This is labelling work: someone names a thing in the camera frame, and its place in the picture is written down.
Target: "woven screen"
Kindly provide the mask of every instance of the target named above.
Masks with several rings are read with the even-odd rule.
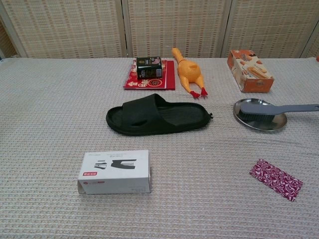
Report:
[[[116,0],[2,0],[27,57],[122,56]]]
[[[314,41],[309,48],[309,51],[306,54],[306,57],[318,56],[319,55],[319,31],[316,32],[314,36]]]
[[[264,58],[298,58],[319,15],[319,2],[234,0],[232,12],[222,57],[230,49],[252,49]]]
[[[15,48],[13,47],[10,38],[8,37],[1,21],[0,21],[0,51],[1,57],[10,57],[16,55]]]
[[[225,1],[128,0],[128,4],[133,56],[172,57],[174,46],[188,57],[219,57]]]

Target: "orange tissue box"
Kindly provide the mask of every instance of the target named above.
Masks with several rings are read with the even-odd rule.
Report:
[[[231,50],[227,64],[241,92],[267,93],[274,82],[264,64],[251,50]]]

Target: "brush bristles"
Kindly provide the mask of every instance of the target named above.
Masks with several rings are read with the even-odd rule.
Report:
[[[242,120],[247,120],[247,121],[267,121],[271,122],[274,119],[274,115],[254,115],[254,114],[245,114],[241,110],[239,110],[239,117]]]

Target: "red white fabric swatch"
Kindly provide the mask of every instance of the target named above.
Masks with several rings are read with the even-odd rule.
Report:
[[[250,174],[292,202],[303,185],[299,179],[263,159],[258,160]]]

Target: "white box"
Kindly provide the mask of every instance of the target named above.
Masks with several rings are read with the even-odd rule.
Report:
[[[78,191],[79,194],[151,192],[149,151],[85,153]]]

